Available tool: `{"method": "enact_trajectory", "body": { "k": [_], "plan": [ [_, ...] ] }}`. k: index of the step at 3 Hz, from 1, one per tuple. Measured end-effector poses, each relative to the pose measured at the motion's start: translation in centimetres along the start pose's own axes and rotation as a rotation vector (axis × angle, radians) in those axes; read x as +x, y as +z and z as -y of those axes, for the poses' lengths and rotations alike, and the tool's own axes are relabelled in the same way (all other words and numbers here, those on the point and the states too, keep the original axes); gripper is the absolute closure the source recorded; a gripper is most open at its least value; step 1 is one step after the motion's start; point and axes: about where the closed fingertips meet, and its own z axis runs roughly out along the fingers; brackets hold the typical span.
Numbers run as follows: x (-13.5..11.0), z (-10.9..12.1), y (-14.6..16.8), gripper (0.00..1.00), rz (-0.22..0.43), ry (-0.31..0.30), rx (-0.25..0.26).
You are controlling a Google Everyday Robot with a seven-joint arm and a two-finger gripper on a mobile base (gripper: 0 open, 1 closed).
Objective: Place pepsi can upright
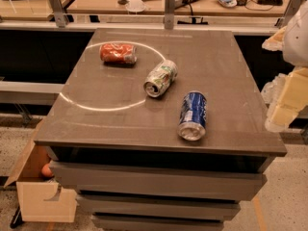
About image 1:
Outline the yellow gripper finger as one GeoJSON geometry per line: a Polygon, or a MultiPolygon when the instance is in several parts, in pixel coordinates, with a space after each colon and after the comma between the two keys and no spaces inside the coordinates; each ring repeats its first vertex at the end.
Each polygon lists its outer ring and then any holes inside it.
{"type": "Polygon", "coordinates": [[[308,68],[295,67],[277,83],[269,104],[265,127],[271,132],[289,128],[299,113],[308,106],[308,68]]]}
{"type": "Polygon", "coordinates": [[[285,31],[286,26],[279,29],[274,35],[263,42],[262,48],[269,51],[281,51],[283,49],[285,31]]]}

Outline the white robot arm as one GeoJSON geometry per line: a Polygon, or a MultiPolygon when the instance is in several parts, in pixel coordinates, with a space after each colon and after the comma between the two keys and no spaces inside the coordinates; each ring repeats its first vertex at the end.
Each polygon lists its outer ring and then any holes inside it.
{"type": "Polygon", "coordinates": [[[262,47],[281,51],[283,60],[295,67],[289,74],[279,73],[261,91],[269,104],[265,127],[271,132],[282,132],[308,106],[308,1],[262,47]]]}

